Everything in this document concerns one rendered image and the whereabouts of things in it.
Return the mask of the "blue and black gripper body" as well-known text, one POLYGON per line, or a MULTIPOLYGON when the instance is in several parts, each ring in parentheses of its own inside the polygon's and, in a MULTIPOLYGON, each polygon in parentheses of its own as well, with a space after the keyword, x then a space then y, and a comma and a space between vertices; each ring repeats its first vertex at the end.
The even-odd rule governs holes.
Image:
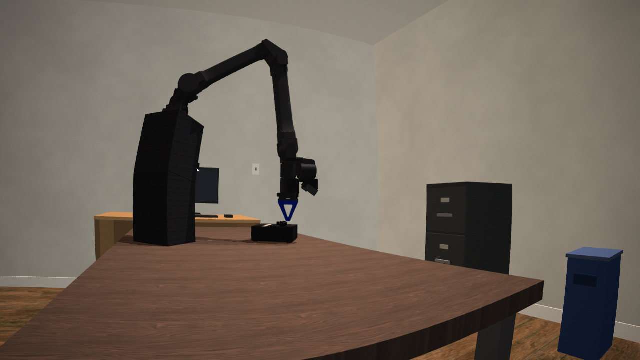
POLYGON ((277 193, 278 201, 298 201, 299 193, 287 193, 287 179, 295 179, 295 177, 280 178, 280 193, 277 193))

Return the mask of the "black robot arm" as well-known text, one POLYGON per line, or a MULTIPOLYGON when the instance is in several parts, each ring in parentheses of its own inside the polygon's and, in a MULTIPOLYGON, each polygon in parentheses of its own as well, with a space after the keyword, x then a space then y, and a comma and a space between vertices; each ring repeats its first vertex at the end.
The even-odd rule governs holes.
POLYGON ((313 159, 297 157, 298 139, 291 111, 290 86, 288 82, 288 54, 269 39, 238 55, 195 74, 186 73, 178 81, 178 88, 162 111, 180 109, 188 115, 188 104, 198 100, 198 94, 217 81, 240 69, 265 60, 272 76, 275 113, 277 122, 278 156, 280 177, 286 179, 286 193, 300 193, 301 188, 315 196, 319 189, 317 166, 313 159), (272 58, 273 57, 273 58, 272 58), (296 178, 297 177, 297 178, 296 178))

